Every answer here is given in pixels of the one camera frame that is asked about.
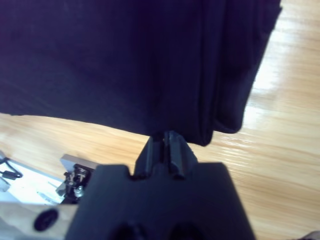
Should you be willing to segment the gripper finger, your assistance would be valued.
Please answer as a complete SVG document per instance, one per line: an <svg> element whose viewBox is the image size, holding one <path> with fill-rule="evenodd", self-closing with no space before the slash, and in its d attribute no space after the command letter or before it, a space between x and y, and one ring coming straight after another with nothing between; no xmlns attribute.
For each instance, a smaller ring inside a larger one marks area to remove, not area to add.
<svg viewBox="0 0 320 240"><path fill-rule="evenodd" d="M164 133L165 162L173 178L185 178L198 164L194 152L186 140L175 131Z"/></svg>
<svg viewBox="0 0 320 240"><path fill-rule="evenodd" d="M135 162L134 177L150 177L154 166L163 160L163 151L164 135L156 134L150 136Z"/></svg>

